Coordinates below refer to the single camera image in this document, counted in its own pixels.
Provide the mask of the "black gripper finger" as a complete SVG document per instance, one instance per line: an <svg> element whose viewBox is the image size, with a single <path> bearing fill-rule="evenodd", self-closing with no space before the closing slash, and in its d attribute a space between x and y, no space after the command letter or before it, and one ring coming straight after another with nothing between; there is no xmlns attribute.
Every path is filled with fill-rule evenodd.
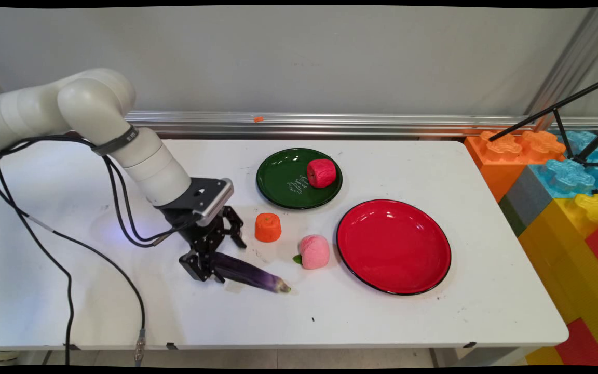
<svg viewBox="0 0 598 374"><path fill-rule="evenodd" d="M239 217L239 215L237 215L231 206L224 206L222 215L230 225L230 227L224 231L224 235L230 236L233 242L235 242L237 248L246 249L247 244L244 243L241 237L241 229L243 227L242 219Z"/></svg>
<svg viewBox="0 0 598 374"><path fill-rule="evenodd" d="M214 278L220 284L225 283L224 276L216 269L218 253L199 253L190 251L179 258L179 263L192 279L200 282Z"/></svg>

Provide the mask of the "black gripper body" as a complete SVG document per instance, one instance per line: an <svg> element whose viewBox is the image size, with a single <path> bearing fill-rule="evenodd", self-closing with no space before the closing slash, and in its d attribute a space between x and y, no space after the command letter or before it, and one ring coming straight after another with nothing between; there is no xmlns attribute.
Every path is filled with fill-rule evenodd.
<svg viewBox="0 0 598 374"><path fill-rule="evenodd" d="M172 210L172 227L186 241L189 255L209 253L218 248L225 237L226 208L221 208L206 223L202 215L188 209Z"/></svg>

